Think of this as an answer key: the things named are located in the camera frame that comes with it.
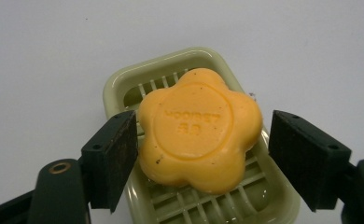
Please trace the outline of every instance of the orange soap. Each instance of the orange soap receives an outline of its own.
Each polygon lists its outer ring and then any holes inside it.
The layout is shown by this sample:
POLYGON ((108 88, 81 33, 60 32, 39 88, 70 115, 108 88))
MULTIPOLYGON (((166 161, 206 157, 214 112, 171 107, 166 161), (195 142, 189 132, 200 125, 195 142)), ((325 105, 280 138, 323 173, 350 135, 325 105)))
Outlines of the orange soap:
POLYGON ((230 91, 206 68, 190 70, 173 87, 148 94, 138 120, 145 131, 139 163, 148 178, 213 194, 242 180, 245 153, 262 128, 256 102, 230 91))

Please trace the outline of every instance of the white background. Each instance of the white background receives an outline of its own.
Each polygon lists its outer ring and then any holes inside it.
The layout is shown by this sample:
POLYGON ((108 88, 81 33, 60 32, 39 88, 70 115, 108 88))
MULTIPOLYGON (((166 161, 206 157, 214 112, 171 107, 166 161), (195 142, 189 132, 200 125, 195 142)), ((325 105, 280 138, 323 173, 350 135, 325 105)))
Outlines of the white background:
MULTIPOLYGON (((214 49, 270 129, 297 114, 364 159, 364 1, 0 1, 0 203, 46 164, 80 156, 106 122, 119 69, 187 47, 214 49)), ((341 223, 335 211, 296 223, 341 223)), ((131 223, 125 198, 93 223, 131 223)))

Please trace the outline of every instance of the soap dish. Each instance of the soap dish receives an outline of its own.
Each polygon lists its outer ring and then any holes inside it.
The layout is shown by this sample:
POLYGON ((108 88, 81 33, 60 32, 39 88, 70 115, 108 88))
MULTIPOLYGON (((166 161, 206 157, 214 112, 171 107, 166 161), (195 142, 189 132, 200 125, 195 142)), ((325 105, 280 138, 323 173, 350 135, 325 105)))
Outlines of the soap dish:
MULTIPOLYGON (((137 110, 151 91, 168 88, 190 69, 204 67, 222 76, 232 91, 244 92, 218 53, 189 48, 123 68, 104 87, 106 117, 137 110)), ((137 122, 138 145, 145 134, 137 122)), ((134 223, 293 223, 300 196, 268 155, 268 134, 245 155, 245 176, 223 195, 190 186, 172 188, 150 181, 137 162, 125 187, 134 223)))

